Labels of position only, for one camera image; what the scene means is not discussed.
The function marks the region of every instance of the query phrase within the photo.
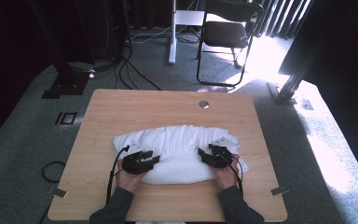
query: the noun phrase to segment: floor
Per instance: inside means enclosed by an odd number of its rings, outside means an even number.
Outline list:
[[[235,89],[202,86],[195,80],[197,44],[178,43],[175,65],[168,65],[169,39],[153,38],[133,45],[134,67],[165,91],[226,91],[251,94],[281,186],[288,218],[284,224],[358,223],[358,163],[317,87],[303,82],[296,92],[296,105],[276,105],[268,83],[282,85],[288,78],[277,74],[290,42],[279,38],[256,38],[243,82]],[[221,62],[210,58],[207,63]],[[89,65],[76,63],[79,68]],[[155,87],[129,66],[123,80],[142,90]],[[216,70],[204,67],[206,75]],[[238,76],[228,63],[218,71],[223,80]],[[66,161],[88,101],[95,89],[127,89],[115,69],[95,73],[83,95],[64,95],[41,100],[57,72],[50,66],[35,78],[0,130],[0,223],[87,223],[56,222],[46,217],[52,200],[49,183],[41,176],[44,165]],[[55,124],[62,112],[77,112],[74,125]]]

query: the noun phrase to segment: chair leg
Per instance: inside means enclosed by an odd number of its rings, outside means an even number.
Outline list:
[[[234,50],[234,49],[231,49],[231,53],[232,53],[232,58],[233,58],[234,66],[235,66],[236,68],[242,68],[242,66],[238,64],[237,56],[235,55],[235,50]]]
[[[210,85],[210,86],[224,86],[224,87],[235,87],[236,85],[240,84],[240,82],[242,81],[243,70],[242,70],[240,81],[235,84],[202,81],[202,79],[200,78],[201,53],[202,53],[202,43],[200,43],[200,46],[199,46],[199,55],[198,55],[198,63],[197,63],[197,81],[199,83],[204,84],[204,85]]]
[[[200,36],[200,43],[199,43],[199,49],[198,49],[198,51],[197,51],[197,60],[199,60],[200,59],[200,55],[201,55],[201,52],[202,52],[202,44],[203,44],[203,33],[201,33],[201,36]]]
[[[246,66],[246,63],[248,61],[249,52],[251,51],[252,42],[253,42],[253,36],[251,35],[251,38],[249,40],[249,44],[248,44],[248,47],[247,47],[248,49],[246,50],[245,62],[243,63],[242,72],[245,71],[245,66]]]

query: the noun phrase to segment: white cloth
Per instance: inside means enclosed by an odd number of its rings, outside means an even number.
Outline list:
[[[204,128],[192,125],[169,126],[143,130],[116,136],[113,140],[119,152],[127,145],[128,152],[120,158],[138,151],[153,151],[153,157],[160,156],[159,163],[144,176],[147,184],[192,184],[215,179],[212,170],[201,161],[198,148],[211,154],[208,145],[227,147],[233,154],[238,153],[238,138],[221,128]],[[239,170],[249,171],[246,162],[240,158]]]

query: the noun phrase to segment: human hand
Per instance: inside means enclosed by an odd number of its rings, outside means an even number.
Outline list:
[[[118,170],[123,169],[123,160],[117,161]],[[144,172],[139,175],[132,175],[130,173],[127,173],[125,170],[121,171],[116,175],[116,182],[117,186],[121,187],[123,189],[126,189],[127,191],[134,193],[136,189],[138,188],[139,183],[141,182],[141,179],[147,174],[147,172]]]
[[[232,160],[231,166],[234,168],[235,172],[238,173],[238,159],[239,155],[233,154],[232,155],[235,159]],[[214,168],[212,166],[209,166],[212,171],[214,172],[214,175],[216,176],[217,185],[220,189],[226,189],[232,186],[237,186],[237,176],[232,172],[232,170],[227,166],[226,168],[219,169]]]

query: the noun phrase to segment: sunlight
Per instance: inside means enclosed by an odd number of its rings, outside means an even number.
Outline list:
[[[219,89],[222,89],[223,87],[218,87],[218,86],[208,86],[208,87],[203,87],[199,90],[197,90],[197,92],[210,92],[210,91],[218,91]]]
[[[326,184],[340,193],[347,193],[351,189],[354,178],[345,163],[340,161],[334,151],[319,137],[312,135],[307,137]]]
[[[240,87],[246,85],[255,78],[271,77],[278,74],[278,70],[282,64],[284,56],[287,53],[287,46],[281,47],[280,42],[287,42],[286,45],[291,45],[292,40],[282,40],[280,38],[271,38],[269,36],[261,36],[254,38],[249,58],[245,67],[245,74],[243,76],[242,83],[240,83],[234,90],[236,91]],[[233,55],[230,49],[224,48],[211,48],[205,46],[207,49],[213,49],[219,52],[213,56],[221,58],[226,61],[232,61]],[[243,64],[246,56],[246,50],[244,49],[238,57],[238,63]],[[240,52],[239,49],[235,49],[236,54]],[[226,80],[226,83],[235,83],[239,80],[241,72],[235,74]]]

